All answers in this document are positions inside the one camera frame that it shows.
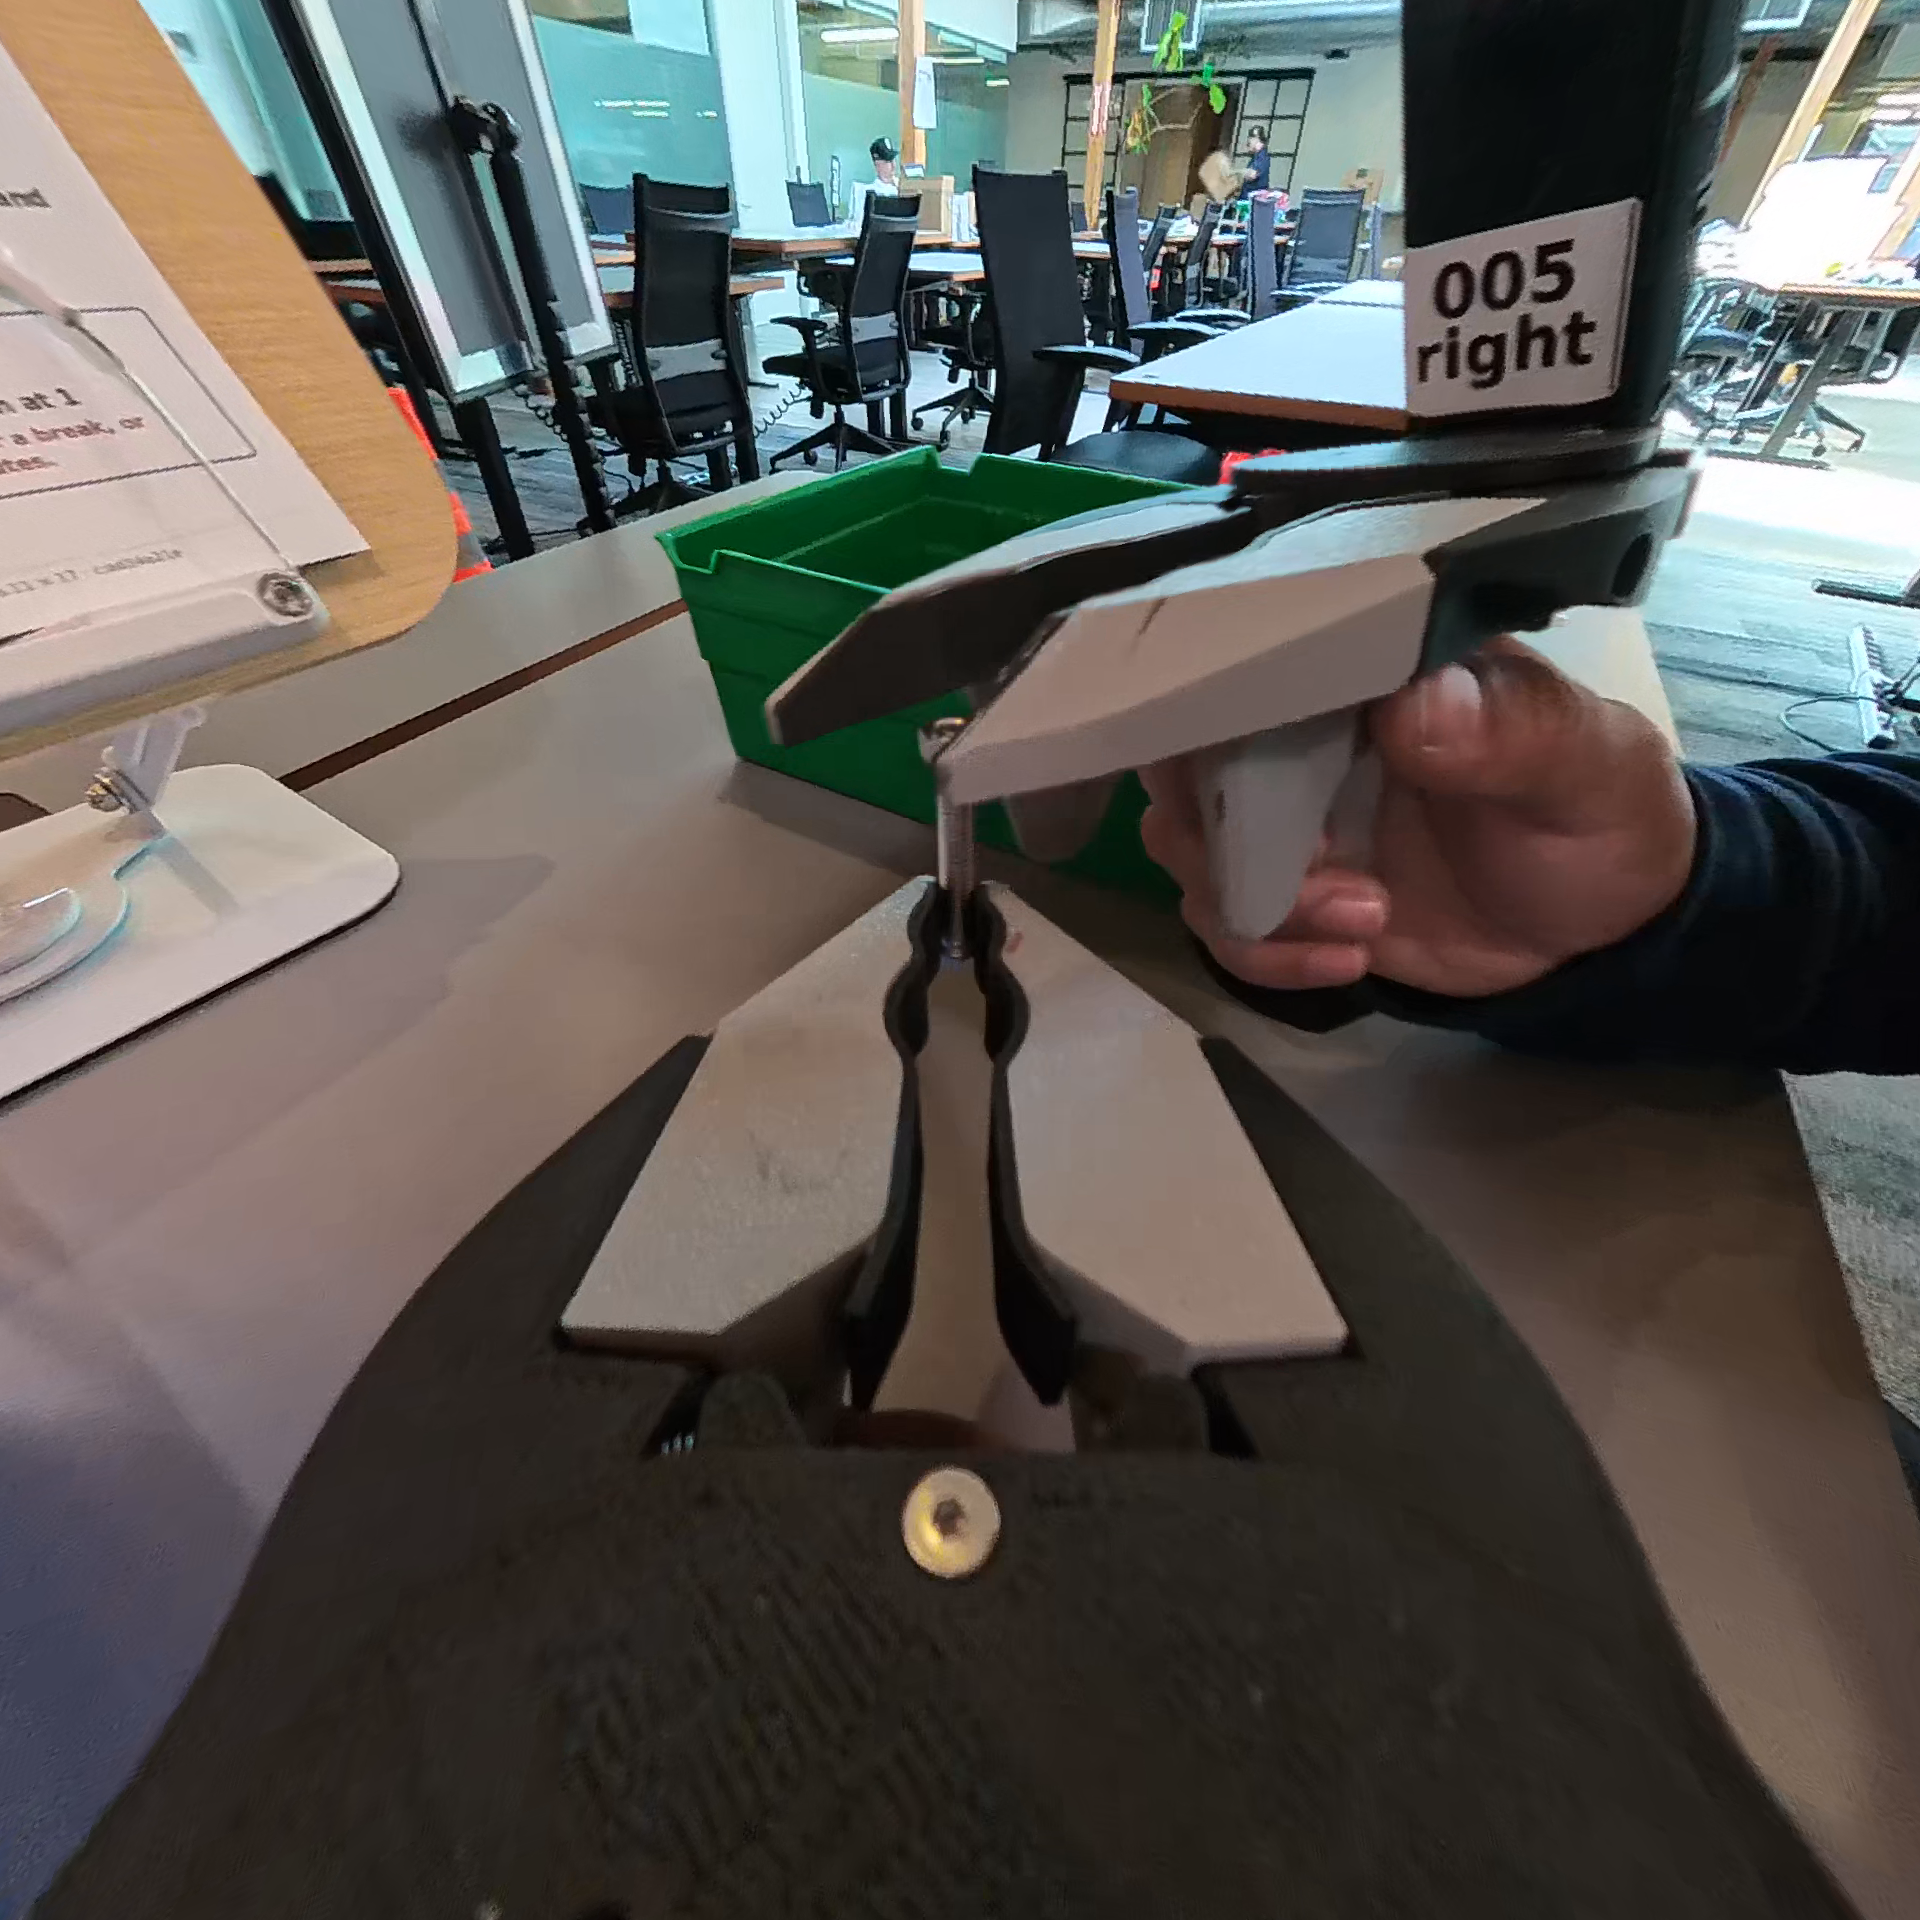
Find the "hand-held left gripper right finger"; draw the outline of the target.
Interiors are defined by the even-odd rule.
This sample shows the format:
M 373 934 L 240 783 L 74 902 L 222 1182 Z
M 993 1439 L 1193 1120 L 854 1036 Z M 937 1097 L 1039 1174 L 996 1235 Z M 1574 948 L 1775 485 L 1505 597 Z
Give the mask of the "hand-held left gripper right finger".
M 1202 1037 L 1007 886 L 972 902 L 999 1333 L 1060 1404 L 1094 1355 L 1188 1379 L 1349 1325 Z

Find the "orange traffic cone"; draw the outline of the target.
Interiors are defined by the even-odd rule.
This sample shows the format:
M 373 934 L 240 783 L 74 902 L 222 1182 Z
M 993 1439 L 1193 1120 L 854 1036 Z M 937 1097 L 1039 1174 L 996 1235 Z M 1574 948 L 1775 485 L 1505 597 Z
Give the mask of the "orange traffic cone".
M 436 452 L 436 444 L 434 444 L 432 435 L 428 431 L 422 416 L 416 409 L 413 395 L 402 384 L 389 384 L 385 395 L 391 398 L 393 406 L 400 412 L 400 419 L 413 431 L 416 440 L 421 444 L 422 452 L 428 455 L 428 462 L 432 462 L 432 467 L 436 471 L 436 478 L 440 483 L 445 483 L 447 475 L 445 475 L 444 459 Z M 480 541 L 478 533 L 472 531 L 472 520 L 469 516 L 469 510 L 465 510 L 465 503 L 463 503 L 461 494 L 452 486 L 445 486 L 445 494 L 447 494 L 447 510 L 450 510 L 455 543 L 457 543 L 452 580 L 463 583 L 469 577 L 474 577 L 480 574 L 492 572 L 492 560 L 488 560 L 488 555 L 485 550 L 485 543 Z

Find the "printed instruction sheet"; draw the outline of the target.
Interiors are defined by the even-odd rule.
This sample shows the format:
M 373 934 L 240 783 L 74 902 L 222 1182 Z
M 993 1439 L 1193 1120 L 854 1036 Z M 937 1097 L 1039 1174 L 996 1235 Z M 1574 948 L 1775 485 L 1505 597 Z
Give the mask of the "printed instruction sheet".
M 368 550 L 1 54 L 4 635 Z

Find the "grey office table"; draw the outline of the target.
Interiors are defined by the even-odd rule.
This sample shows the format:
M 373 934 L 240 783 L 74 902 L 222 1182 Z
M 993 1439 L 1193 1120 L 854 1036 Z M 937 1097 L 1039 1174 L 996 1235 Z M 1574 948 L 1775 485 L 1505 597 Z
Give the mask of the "grey office table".
M 1109 395 L 1186 421 L 1402 435 L 1402 293 L 1393 279 L 1356 279 L 1116 373 Z

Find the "group of black office chairs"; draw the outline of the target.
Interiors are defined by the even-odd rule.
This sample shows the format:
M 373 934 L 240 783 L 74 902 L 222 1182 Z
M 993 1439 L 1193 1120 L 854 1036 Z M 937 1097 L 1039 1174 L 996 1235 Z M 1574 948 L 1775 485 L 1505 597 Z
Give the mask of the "group of black office chairs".
M 976 171 L 988 189 L 980 237 L 991 366 L 988 452 L 1070 472 L 1116 472 L 1125 485 L 1206 486 L 1220 475 L 1224 448 L 1161 428 L 1125 424 L 1071 438 L 1086 373 L 1125 373 L 1135 361 L 1087 342 L 1077 295 L 1066 231 L 1066 184 L 1060 173 L 1007 175 Z M 725 452 L 743 440 L 741 471 L 756 472 L 751 400 L 743 336 L 732 305 L 734 217 L 708 208 L 708 192 L 637 175 L 634 265 L 630 291 L 630 374 L 607 400 L 607 424 L 639 464 L 669 464 L 685 452 Z M 910 279 L 916 255 L 916 211 L 904 199 L 869 204 L 854 237 L 852 270 L 836 283 L 822 317 L 785 316 L 799 349 L 769 371 L 794 376 L 807 395 L 832 409 L 828 430 L 793 445 L 814 456 L 830 445 L 888 459 L 900 444 L 879 431 L 879 413 L 902 419 L 910 387 Z

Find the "white framed grey panel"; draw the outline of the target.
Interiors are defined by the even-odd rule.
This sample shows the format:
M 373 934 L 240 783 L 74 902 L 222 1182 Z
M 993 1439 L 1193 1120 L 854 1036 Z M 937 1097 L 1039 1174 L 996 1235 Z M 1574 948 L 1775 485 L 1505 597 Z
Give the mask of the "white framed grey panel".
M 508 555 L 537 543 L 488 400 L 533 376 L 583 528 L 613 531 L 577 373 L 616 356 L 616 337 L 528 7 L 270 1 L 268 16 L 402 364 L 447 404 Z

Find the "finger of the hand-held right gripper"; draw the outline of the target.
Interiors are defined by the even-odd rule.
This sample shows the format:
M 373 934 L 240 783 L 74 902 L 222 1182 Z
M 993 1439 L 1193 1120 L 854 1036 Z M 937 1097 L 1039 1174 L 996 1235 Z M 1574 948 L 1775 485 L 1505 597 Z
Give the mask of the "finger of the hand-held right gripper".
M 766 697 L 766 729 L 798 748 L 984 687 L 1057 612 L 1224 558 L 1261 531 L 1248 496 L 1152 496 L 996 541 L 863 607 Z
M 1481 641 L 1486 617 L 1448 569 L 1543 505 L 1361 503 L 1087 599 L 940 756 L 942 800 L 1026 800 L 1190 753 L 1217 867 L 1305 867 L 1357 713 Z

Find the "silver hex bolt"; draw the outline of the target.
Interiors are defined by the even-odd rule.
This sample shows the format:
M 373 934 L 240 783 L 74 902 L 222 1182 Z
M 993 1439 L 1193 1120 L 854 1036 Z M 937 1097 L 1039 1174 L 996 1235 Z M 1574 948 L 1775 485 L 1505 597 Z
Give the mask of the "silver hex bolt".
M 925 760 L 935 785 L 935 879 L 942 892 L 942 948 L 948 966 L 972 957 L 972 900 L 976 892 L 974 806 L 953 798 L 943 756 Z

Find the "green plastic bin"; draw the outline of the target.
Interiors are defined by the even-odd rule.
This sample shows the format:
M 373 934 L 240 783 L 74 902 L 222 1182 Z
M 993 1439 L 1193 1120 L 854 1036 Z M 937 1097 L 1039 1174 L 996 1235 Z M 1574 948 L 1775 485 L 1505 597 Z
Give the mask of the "green plastic bin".
M 656 528 L 741 760 L 929 825 L 935 785 L 921 724 L 957 694 L 900 708 L 798 748 L 777 745 L 764 704 L 888 590 L 1048 520 L 1172 494 L 1126 471 L 928 445 Z

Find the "wooden display board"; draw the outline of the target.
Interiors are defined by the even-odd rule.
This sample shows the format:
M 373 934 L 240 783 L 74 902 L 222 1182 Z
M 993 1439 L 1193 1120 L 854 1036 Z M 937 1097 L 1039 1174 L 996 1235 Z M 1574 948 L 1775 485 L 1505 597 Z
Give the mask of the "wooden display board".
M 141 4 L 1 4 L 22 80 L 303 467 L 369 539 L 308 572 L 318 638 L 173 673 L 38 726 L 4 723 L 6 760 L 376 648 L 421 627 L 450 588 L 447 488 L 375 381 L 230 142 Z

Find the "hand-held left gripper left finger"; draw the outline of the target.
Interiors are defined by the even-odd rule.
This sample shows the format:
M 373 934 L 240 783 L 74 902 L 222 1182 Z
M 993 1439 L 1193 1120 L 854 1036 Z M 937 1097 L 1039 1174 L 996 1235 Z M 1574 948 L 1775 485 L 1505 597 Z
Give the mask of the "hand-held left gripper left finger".
M 904 881 L 688 1052 L 570 1344 L 872 1404 L 914 1302 L 937 902 Z

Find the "hanging green plant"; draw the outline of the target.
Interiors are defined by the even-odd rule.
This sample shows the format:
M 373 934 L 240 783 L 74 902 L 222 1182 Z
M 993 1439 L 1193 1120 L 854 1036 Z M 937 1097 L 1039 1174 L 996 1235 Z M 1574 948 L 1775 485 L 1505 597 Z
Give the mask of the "hanging green plant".
M 1135 101 L 1122 124 L 1122 151 L 1145 153 L 1161 129 L 1164 110 L 1174 105 L 1172 95 L 1200 91 L 1214 113 L 1226 108 L 1226 89 L 1216 75 L 1210 60 L 1194 60 L 1202 49 L 1206 28 L 1205 1 L 1146 1 L 1143 4 L 1143 49 L 1146 77 L 1129 83 Z

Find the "person's right forearm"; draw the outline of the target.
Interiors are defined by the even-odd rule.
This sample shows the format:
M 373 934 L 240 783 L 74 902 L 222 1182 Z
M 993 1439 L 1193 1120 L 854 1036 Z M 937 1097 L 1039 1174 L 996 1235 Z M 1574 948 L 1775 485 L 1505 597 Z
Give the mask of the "person's right forearm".
M 1918 759 L 1685 763 L 1687 886 L 1618 943 L 1527 987 L 1372 980 L 1377 1013 L 1606 1064 L 1918 1069 Z

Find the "person's right hand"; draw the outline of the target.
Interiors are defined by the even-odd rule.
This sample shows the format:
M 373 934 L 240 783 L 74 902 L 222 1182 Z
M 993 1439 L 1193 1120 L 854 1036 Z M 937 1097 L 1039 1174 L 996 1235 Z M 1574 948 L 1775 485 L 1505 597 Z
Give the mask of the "person's right hand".
M 1497 997 L 1618 943 L 1689 881 L 1696 811 L 1665 736 L 1512 638 L 1373 704 L 1364 739 L 1380 771 L 1366 861 L 1321 843 L 1256 941 L 1217 915 L 1188 760 L 1141 771 L 1143 848 L 1200 945 L 1255 990 L 1373 975 Z

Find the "grey standing desk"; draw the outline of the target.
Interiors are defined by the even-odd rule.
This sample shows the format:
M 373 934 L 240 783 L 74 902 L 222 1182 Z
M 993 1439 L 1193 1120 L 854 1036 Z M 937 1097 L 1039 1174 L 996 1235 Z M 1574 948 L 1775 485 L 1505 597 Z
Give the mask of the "grey standing desk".
M 1918 328 L 1914 280 L 1698 279 L 1678 347 L 1669 416 L 1738 459 L 1821 467 L 1865 431 L 1828 391 L 1898 374 Z

